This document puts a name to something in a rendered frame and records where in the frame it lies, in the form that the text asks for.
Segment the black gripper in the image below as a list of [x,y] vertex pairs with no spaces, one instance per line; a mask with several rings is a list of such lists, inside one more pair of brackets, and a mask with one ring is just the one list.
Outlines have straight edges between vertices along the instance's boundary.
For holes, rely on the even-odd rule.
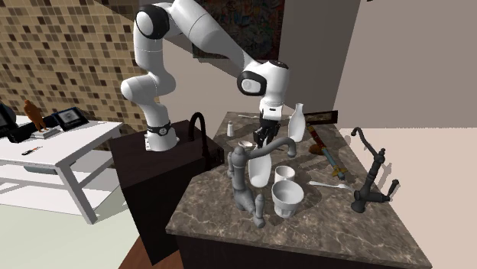
[[275,120],[268,120],[265,118],[260,118],[260,128],[253,132],[253,139],[257,147],[262,147],[264,137],[263,135],[268,136],[268,143],[271,143],[276,137],[281,127],[281,123]]

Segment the white vase with narrow neck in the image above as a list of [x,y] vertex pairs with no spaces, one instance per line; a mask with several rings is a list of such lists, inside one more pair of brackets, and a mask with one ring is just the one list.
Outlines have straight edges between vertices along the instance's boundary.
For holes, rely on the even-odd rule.
[[289,119],[288,123],[288,137],[296,143],[302,141],[306,128],[306,119],[303,114],[303,103],[297,103],[295,110]]

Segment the small white cup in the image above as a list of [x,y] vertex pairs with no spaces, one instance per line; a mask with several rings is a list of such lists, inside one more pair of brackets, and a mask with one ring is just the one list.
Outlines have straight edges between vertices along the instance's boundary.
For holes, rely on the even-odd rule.
[[280,165],[274,170],[274,182],[277,183],[282,180],[294,181],[295,175],[294,168]]

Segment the grey tap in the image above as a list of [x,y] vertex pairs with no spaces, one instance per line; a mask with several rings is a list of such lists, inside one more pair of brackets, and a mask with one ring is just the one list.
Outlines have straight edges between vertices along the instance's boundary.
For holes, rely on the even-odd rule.
[[246,151],[243,147],[237,146],[228,153],[227,171],[228,177],[232,180],[233,198],[235,206],[241,211],[246,211],[252,215],[252,221],[258,228],[266,225],[264,220],[264,195],[253,196],[253,192],[245,183],[245,167],[249,160],[263,157],[270,154],[282,145],[287,145],[287,156],[295,157],[297,154],[296,142],[289,137],[278,138],[257,150]]

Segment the black gooseneck tap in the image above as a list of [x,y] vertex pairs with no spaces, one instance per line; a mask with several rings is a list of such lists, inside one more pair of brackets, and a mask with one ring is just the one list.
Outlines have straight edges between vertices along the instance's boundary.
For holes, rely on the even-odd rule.
[[205,123],[205,118],[201,112],[195,112],[190,119],[190,123],[188,126],[188,141],[195,140],[194,128],[195,128],[196,120],[200,121],[202,156],[205,158],[209,158],[209,147],[207,144],[207,136],[206,136],[206,123]]

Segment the large white footed bowl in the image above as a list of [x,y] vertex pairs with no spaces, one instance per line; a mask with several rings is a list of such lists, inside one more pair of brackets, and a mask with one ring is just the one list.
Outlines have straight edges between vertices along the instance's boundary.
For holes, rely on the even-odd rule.
[[283,219],[290,218],[304,198],[302,187],[290,180],[281,180],[271,188],[275,213]]

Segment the long coloured rod tool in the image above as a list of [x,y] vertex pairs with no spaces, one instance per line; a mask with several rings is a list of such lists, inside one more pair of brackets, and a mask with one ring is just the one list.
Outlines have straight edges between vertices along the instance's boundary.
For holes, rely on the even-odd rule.
[[309,131],[309,133],[310,133],[312,139],[314,140],[315,144],[323,144],[324,145],[323,156],[326,157],[326,159],[329,161],[330,165],[333,168],[332,176],[333,177],[338,177],[340,180],[344,180],[345,179],[345,172],[347,171],[347,169],[342,169],[342,168],[339,167],[339,165],[333,159],[332,155],[328,152],[326,145],[324,144],[324,142],[322,141],[320,136],[317,134],[315,128],[310,123],[307,123],[307,130]]

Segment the black tap with lever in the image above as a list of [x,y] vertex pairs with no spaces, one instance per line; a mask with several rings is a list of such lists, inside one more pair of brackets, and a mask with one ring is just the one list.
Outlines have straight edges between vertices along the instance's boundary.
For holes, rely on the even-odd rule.
[[371,144],[366,140],[363,131],[360,127],[355,127],[351,136],[359,135],[361,142],[365,147],[372,153],[373,163],[369,169],[365,182],[362,185],[360,190],[354,191],[355,201],[351,203],[351,208],[357,213],[363,213],[365,211],[366,203],[386,203],[391,201],[391,195],[393,194],[396,187],[400,184],[398,179],[392,180],[391,186],[389,188],[388,194],[385,195],[380,192],[372,192],[371,187],[377,177],[378,171],[381,165],[385,162],[385,149],[382,148],[377,152]]

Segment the dark robot stand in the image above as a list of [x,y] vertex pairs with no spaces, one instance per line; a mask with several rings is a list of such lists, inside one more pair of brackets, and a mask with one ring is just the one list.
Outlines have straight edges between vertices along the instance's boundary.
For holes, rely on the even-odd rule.
[[167,151],[145,149],[143,132],[110,141],[118,181],[151,264],[178,250],[165,227],[191,179],[224,164],[224,150],[207,136],[209,158],[202,156],[200,121],[188,141],[190,120],[175,122],[179,138]]

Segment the white table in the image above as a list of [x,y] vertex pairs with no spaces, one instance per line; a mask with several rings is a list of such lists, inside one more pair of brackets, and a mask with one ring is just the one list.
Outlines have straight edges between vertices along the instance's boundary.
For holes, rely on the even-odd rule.
[[0,139],[0,205],[98,219],[98,207],[118,187],[110,152],[99,145],[120,135],[119,122],[87,119],[76,107],[45,119],[49,138]]

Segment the dark wall picture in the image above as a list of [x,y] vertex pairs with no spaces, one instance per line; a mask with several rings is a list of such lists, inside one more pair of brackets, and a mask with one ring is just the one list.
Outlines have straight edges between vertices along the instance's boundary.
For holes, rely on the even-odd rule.
[[256,60],[277,60],[285,0],[195,0]]

